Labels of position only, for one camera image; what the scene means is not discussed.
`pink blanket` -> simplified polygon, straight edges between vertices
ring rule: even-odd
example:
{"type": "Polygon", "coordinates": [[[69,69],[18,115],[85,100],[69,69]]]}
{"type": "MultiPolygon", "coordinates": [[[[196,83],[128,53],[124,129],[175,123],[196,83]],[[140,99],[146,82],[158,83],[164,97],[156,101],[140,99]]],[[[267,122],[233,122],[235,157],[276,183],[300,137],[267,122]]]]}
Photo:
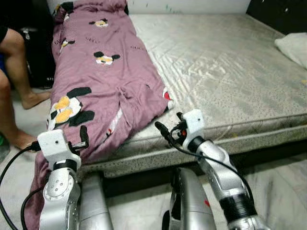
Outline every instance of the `pink blanket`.
{"type": "MultiPolygon", "coordinates": [[[[80,126],[86,126],[83,164],[106,159],[172,103],[125,6],[126,0],[80,0],[62,4],[55,17],[48,130],[63,129],[75,144],[81,141],[80,126]]],[[[31,191],[45,185],[47,173],[38,153],[31,191]]],[[[39,228],[43,204],[41,194],[29,201],[29,229],[39,228]]]]}

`human leg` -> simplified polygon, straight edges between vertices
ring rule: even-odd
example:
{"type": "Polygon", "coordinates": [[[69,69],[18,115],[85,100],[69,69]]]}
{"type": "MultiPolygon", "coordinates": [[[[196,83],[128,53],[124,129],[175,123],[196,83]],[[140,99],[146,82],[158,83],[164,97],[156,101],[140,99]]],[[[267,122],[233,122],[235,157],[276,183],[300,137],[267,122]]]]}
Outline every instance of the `human leg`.
{"type": "Polygon", "coordinates": [[[0,132],[14,146],[24,149],[35,137],[19,130],[15,123],[11,99],[11,86],[0,69],[0,132]]]}
{"type": "Polygon", "coordinates": [[[20,94],[25,109],[32,108],[46,100],[50,92],[34,93],[31,90],[23,37],[16,31],[8,29],[3,41],[0,43],[0,52],[5,55],[5,67],[9,78],[20,94]]]}

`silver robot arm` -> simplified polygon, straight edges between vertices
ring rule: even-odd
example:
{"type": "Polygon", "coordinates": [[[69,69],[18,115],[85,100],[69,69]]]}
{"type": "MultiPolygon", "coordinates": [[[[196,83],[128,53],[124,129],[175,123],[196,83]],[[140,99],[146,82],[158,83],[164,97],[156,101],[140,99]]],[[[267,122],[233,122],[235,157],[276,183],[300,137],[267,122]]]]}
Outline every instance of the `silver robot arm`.
{"type": "Polygon", "coordinates": [[[62,130],[44,132],[37,140],[52,170],[43,191],[45,204],[40,216],[40,230],[76,230],[80,196],[76,172],[81,166],[81,158],[74,149],[86,147],[86,143],[73,148],[62,130]]]}
{"type": "MultiPolygon", "coordinates": [[[[222,162],[234,171],[228,153],[210,140],[204,139],[204,120],[200,110],[177,114],[181,122],[173,129],[179,129],[179,138],[174,140],[168,129],[161,123],[155,125],[170,143],[182,145],[185,151],[198,156],[210,157],[222,162]]],[[[270,230],[258,216],[248,190],[241,178],[228,168],[211,160],[197,157],[201,169],[209,176],[210,185],[219,201],[230,230],[270,230]]]]}

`bag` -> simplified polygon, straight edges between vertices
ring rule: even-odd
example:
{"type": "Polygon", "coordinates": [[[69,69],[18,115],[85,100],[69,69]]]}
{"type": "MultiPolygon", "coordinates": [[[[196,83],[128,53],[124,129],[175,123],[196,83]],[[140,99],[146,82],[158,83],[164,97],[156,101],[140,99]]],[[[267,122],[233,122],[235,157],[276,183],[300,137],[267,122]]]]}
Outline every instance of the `bag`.
{"type": "Polygon", "coordinates": [[[20,33],[24,38],[31,87],[51,88],[55,72],[51,52],[52,34],[32,27],[24,27],[20,33]]]}

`mattress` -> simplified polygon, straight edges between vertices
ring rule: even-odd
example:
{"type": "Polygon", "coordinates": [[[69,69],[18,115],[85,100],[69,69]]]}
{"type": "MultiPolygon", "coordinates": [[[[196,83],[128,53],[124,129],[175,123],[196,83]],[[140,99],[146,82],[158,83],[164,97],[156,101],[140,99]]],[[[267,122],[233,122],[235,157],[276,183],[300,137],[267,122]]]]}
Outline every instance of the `mattress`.
{"type": "MultiPolygon", "coordinates": [[[[204,134],[230,154],[307,138],[307,71],[285,57],[274,40],[283,35],[248,15],[131,15],[138,37],[176,106],[202,110],[204,134]]],[[[175,151],[153,122],[111,157],[85,165],[116,177],[194,161],[175,151]]]]}

